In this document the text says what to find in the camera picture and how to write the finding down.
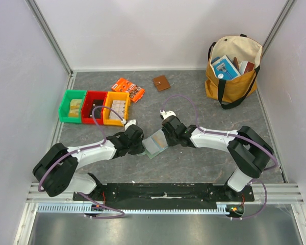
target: brown card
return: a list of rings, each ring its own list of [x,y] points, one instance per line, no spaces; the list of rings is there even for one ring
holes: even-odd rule
[[[237,57],[234,58],[233,64],[234,64],[235,68],[236,68],[237,70],[239,70],[239,64],[238,64]]]
[[[171,88],[168,79],[165,77],[165,75],[153,78],[154,85],[158,89],[158,91],[162,91],[168,88]]]

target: white wall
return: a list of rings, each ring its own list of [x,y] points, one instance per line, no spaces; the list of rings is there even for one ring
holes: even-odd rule
[[[68,77],[23,0],[0,0],[0,245],[13,243]]]
[[[258,87],[285,173],[306,203],[306,0],[296,2],[265,54]]]
[[[263,44],[285,0],[36,0],[73,69],[206,68],[213,41]]]

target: black mounting plate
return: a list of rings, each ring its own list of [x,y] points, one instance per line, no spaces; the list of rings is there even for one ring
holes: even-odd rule
[[[246,202],[253,202],[251,186],[246,186],[233,200],[223,191],[223,185],[215,184],[128,184],[108,183],[94,190],[88,196],[95,201],[103,201],[106,205],[117,209],[216,209],[216,202],[241,202],[241,193]],[[85,201],[76,193],[74,201]]]

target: yellow bin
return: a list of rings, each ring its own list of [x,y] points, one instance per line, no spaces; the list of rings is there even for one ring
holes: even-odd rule
[[[111,107],[113,101],[126,101],[126,108],[124,110],[124,119],[128,120],[128,107],[131,104],[131,99],[129,98],[129,93],[126,92],[108,92],[105,106]],[[109,119],[110,110],[103,109],[103,124],[104,125],[115,125],[123,126],[120,120]]]

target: black bag handle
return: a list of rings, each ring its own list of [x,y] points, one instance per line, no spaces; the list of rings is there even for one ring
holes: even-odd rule
[[[221,107],[223,109],[227,110],[227,109],[232,109],[232,108],[235,108],[236,106],[239,106],[244,101],[244,99],[247,97],[249,92],[251,91],[251,88],[253,87],[253,85],[255,83],[255,80],[256,80],[256,77],[257,77],[259,71],[260,71],[260,66],[255,68],[255,77],[254,77],[252,83],[250,84],[250,87],[247,90],[247,92],[245,93],[245,95],[242,96],[241,98],[237,99],[236,101],[229,103],[229,104],[223,104],[222,103],[224,90],[225,90],[225,84],[226,84],[227,80],[220,79],[219,80],[219,86],[218,86],[218,101],[219,101]]]
[[[210,55],[211,55],[212,47],[214,47],[215,44],[216,44],[216,42],[212,43],[212,45],[209,48],[208,61],[210,60]]]

